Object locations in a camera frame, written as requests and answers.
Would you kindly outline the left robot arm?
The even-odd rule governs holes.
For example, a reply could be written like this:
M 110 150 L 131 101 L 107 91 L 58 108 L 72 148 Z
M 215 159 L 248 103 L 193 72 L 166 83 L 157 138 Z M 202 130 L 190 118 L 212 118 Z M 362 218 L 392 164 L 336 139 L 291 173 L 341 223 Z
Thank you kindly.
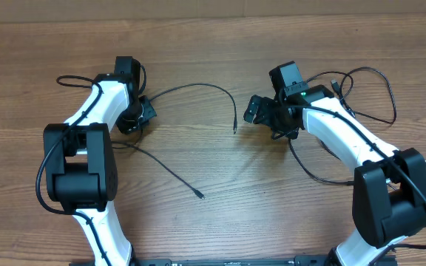
M 144 96 L 146 73 L 131 56 L 118 56 L 112 73 L 89 80 L 92 90 L 81 108 L 43 133 L 44 159 L 36 179 L 61 204 L 57 212 L 72 216 L 94 253 L 92 265 L 134 265 L 135 253 L 116 214 L 118 171 L 110 132 L 141 131 L 155 117 Z

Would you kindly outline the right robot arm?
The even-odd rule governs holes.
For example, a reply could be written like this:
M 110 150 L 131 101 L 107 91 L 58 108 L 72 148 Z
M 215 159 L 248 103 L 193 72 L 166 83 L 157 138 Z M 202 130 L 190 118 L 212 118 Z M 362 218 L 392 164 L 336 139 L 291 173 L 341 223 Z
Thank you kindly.
M 313 85 L 290 61 L 269 77 L 274 97 L 252 96 L 244 120 L 269 127 L 274 139 L 292 141 L 307 131 L 354 176 L 353 233 L 328 254 L 296 256 L 294 264 L 396 264 L 392 251 L 409 248 L 407 238 L 426 228 L 426 159 L 386 143 L 358 121 L 343 87 L 354 81 L 350 72 L 330 86 Z

